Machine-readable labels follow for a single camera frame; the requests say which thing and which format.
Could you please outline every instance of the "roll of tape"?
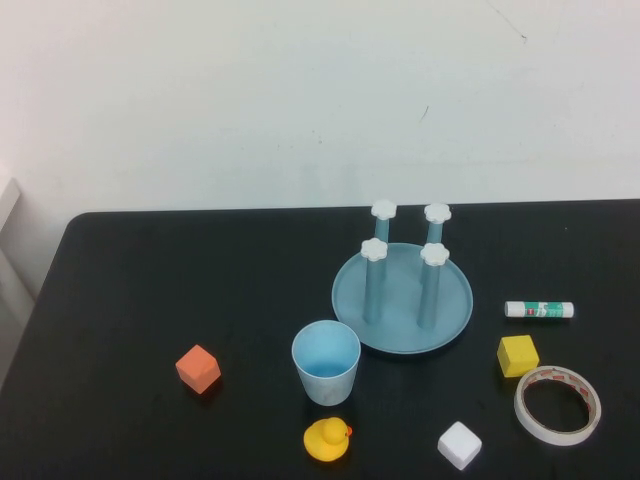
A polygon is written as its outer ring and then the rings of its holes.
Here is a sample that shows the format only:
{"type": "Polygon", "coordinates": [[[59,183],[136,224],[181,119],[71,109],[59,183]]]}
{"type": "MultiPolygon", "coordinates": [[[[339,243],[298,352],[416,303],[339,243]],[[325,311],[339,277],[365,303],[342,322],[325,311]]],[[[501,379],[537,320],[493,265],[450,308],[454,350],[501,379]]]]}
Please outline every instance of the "roll of tape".
{"type": "Polygon", "coordinates": [[[584,442],[598,426],[600,417],[602,416],[600,399],[591,384],[576,372],[562,367],[538,367],[526,373],[520,379],[520,383],[518,383],[516,397],[514,399],[514,407],[516,409],[516,416],[518,417],[518,420],[520,420],[522,426],[526,428],[531,435],[543,442],[562,447],[584,442]],[[541,381],[566,383],[582,396],[582,399],[587,404],[587,410],[589,412],[589,421],[583,428],[576,430],[575,432],[558,432],[545,427],[533,418],[524,403],[524,391],[530,385],[541,381]]]}

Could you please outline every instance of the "paper cup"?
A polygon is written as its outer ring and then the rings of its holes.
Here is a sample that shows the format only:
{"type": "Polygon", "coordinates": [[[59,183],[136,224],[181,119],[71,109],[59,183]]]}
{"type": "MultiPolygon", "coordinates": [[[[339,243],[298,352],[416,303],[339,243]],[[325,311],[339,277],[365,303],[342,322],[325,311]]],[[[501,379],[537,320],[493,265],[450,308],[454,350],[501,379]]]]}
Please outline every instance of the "paper cup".
{"type": "Polygon", "coordinates": [[[320,320],[307,325],[293,339],[291,355],[305,392],[317,404],[337,405],[351,394],[360,340],[344,323],[320,320]]]}

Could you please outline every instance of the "glue stick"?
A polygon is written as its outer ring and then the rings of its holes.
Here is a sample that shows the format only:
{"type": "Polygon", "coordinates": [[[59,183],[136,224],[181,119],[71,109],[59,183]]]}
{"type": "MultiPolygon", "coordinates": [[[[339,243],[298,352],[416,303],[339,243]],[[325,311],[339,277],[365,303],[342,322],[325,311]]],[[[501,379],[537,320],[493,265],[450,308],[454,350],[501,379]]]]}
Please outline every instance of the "glue stick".
{"type": "Polygon", "coordinates": [[[571,302],[505,302],[504,314],[507,317],[573,317],[571,302]]]}

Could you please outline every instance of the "yellow duck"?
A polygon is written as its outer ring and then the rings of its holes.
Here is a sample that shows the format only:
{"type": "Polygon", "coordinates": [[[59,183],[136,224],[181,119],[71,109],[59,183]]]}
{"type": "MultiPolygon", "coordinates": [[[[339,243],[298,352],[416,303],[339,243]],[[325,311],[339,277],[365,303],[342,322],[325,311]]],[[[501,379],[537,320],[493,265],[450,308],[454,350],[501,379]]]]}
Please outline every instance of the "yellow duck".
{"type": "Polygon", "coordinates": [[[318,420],[304,432],[304,448],[321,462],[333,462],[349,448],[352,433],[351,427],[338,417],[318,420]]]}

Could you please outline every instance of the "white cube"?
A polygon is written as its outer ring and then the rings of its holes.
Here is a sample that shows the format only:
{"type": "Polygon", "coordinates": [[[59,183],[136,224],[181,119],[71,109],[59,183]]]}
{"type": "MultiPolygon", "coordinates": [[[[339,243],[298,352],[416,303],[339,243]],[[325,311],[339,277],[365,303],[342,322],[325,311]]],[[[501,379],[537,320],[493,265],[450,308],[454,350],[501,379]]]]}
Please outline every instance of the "white cube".
{"type": "Polygon", "coordinates": [[[482,441],[461,422],[451,425],[438,440],[438,451],[458,470],[469,465],[481,447],[482,441]]]}

